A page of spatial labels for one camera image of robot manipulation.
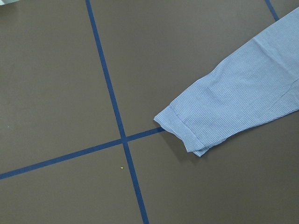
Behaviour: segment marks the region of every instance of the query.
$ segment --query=blue tape line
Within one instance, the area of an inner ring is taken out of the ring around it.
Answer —
[[[146,137],[146,136],[149,136],[152,134],[156,134],[159,132],[163,132],[163,131],[165,131],[165,130],[162,127],[157,127],[157,128],[145,131],[145,132],[141,132],[138,134],[133,134],[131,136],[128,136],[127,141],[133,141],[133,140],[140,139],[140,138],[143,138],[143,137]]]
[[[267,6],[268,6],[270,12],[272,13],[272,15],[273,15],[275,21],[278,21],[278,20],[279,20],[279,17],[278,17],[278,15],[276,14],[275,9],[274,9],[273,5],[271,4],[270,0],[265,0],[265,2],[266,2],[266,4],[267,4]]]
[[[137,133],[137,134],[128,136],[127,141],[133,141],[133,140],[143,138],[143,137],[146,137],[146,136],[149,136],[149,135],[152,135],[152,134],[156,134],[156,133],[159,133],[159,132],[163,132],[163,131],[165,131],[165,130],[161,127],[154,128],[154,129],[151,129],[151,130],[148,130],[148,131],[145,131],[145,132],[141,132],[141,133]],[[100,151],[102,149],[109,148],[109,147],[116,146],[116,145],[120,145],[120,144],[122,144],[122,140],[118,139],[118,140],[110,141],[110,142],[107,142],[107,143],[104,143],[104,144],[101,144],[101,145],[98,145],[98,146],[94,146],[94,147],[91,147],[91,148],[82,149],[82,150],[74,152],[74,153],[59,156],[59,157],[54,158],[54,159],[39,162],[39,163],[30,165],[30,166],[27,166],[27,167],[23,167],[23,168],[20,168],[20,169],[16,169],[16,170],[12,170],[12,171],[0,174],[0,180],[9,178],[9,177],[12,177],[12,176],[15,176],[15,175],[19,175],[19,174],[22,174],[22,173],[26,173],[26,172],[29,172],[29,171],[32,171],[32,170],[35,170],[35,169],[50,166],[50,165],[55,164],[55,163],[70,160],[70,159],[73,159],[73,158],[76,158],[76,157],[79,157],[79,156],[82,156],[82,155],[86,155],[86,154],[89,154],[89,153]]]
[[[136,198],[137,198],[137,201],[138,201],[139,210],[140,210],[140,213],[141,213],[143,223],[148,224],[149,223],[148,216],[147,216],[147,213],[146,213],[146,210],[145,210],[143,198],[142,198],[142,195],[141,195],[141,190],[140,190],[140,187],[139,187],[139,183],[138,183],[137,175],[136,175],[136,172],[135,172],[133,160],[132,160],[130,149],[129,149],[129,146],[128,146],[127,137],[126,137],[126,134],[125,134],[125,129],[124,129],[123,124],[122,124],[120,111],[118,109],[115,94],[114,94],[114,91],[113,91],[110,75],[109,75],[107,64],[106,64],[105,57],[104,57],[103,48],[102,48],[102,45],[101,45],[101,42],[100,42],[98,29],[97,29],[97,26],[95,24],[92,6],[91,6],[91,3],[90,3],[90,0],[85,0],[85,2],[86,2],[86,7],[87,7],[90,23],[91,23],[91,26],[92,26],[92,29],[93,29],[93,35],[94,35],[94,39],[95,39],[95,42],[96,42],[96,45],[97,45],[100,61],[101,61],[101,64],[102,64],[102,68],[103,68],[107,88],[108,88],[108,91],[109,91],[111,103],[112,103],[112,106],[113,106],[117,126],[118,126],[118,129],[119,129],[120,135],[121,135],[121,140],[122,140],[123,148],[124,148],[124,151],[125,151],[129,171],[130,171],[130,174],[131,174],[131,178],[132,178]]]
[[[46,167],[46,166],[49,166],[49,165],[52,165],[52,164],[55,164],[55,163],[58,163],[58,162],[63,162],[63,161],[66,161],[66,160],[70,160],[70,159],[73,159],[73,158],[76,158],[76,157],[79,157],[79,156],[82,156],[82,155],[86,155],[86,154],[89,154],[89,153],[100,151],[102,149],[109,148],[109,147],[112,147],[112,146],[116,146],[116,145],[119,145],[121,143],[122,143],[121,139],[118,139],[118,140],[110,141],[110,142],[107,142],[107,143],[104,143],[104,144],[101,144],[101,145],[98,145],[98,146],[83,149],[83,150],[80,150],[80,151],[77,151],[77,152],[74,152],[74,153],[59,156],[57,158],[50,159],[50,160],[47,160],[47,161],[44,161],[44,162],[39,162],[39,163],[30,165],[30,166],[27,166],[27,167],[12,170],[12,171],[0,174],[0,180],[5,179],[5,178],[9,178],[11,176],[23,174],[23,173],[26,173],[26,172],[29,172],[29,171],[32,171],[32,170],[35,170],[35,169],[43,168],[43,167]]]

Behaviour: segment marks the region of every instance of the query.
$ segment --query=floor surface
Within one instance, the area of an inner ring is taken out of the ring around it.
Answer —
[[[297,0],[1,6],[0,223],[299,223],[299,112],[201,158],[153,121],[297,7]]]

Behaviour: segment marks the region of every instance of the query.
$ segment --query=white object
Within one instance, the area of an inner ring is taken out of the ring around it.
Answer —
[[[12,3],[12,2],[16,2],[18,0],[0,0],[0,6],[8,4],[8,3]]]

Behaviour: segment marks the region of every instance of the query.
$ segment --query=sleeve cuff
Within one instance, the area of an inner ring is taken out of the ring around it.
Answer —
[[[163,129],[181,139],[187,152],[194,152],[197,156],[202,156],[209,150],[209,148],[176,116],[170,105],[155,116],[154,121],[159,123]]]

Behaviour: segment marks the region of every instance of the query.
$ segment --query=blue striped sleeve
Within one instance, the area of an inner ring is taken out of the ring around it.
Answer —
[[[187,152],[299,109],[299,8],[266,28],[196,81],[154,120]]]

